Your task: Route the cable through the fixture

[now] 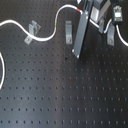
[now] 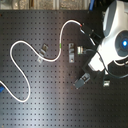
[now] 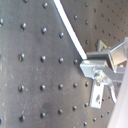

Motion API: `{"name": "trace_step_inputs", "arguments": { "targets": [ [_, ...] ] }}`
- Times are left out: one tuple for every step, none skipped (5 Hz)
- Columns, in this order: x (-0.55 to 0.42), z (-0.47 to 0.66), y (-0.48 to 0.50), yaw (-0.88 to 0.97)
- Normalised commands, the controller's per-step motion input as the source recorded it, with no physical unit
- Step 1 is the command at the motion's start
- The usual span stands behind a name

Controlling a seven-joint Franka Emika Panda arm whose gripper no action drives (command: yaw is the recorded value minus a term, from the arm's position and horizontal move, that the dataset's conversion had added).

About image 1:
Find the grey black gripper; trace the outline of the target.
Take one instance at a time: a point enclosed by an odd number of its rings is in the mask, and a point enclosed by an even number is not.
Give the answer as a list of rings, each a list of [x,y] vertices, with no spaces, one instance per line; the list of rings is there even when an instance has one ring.
[[[99,21],[107,12],[110,0],[84,0],[83,13],[80,16],[74,47],[72,49],[76,58],[80,57],[81,48],[87,28],[88,19]]]

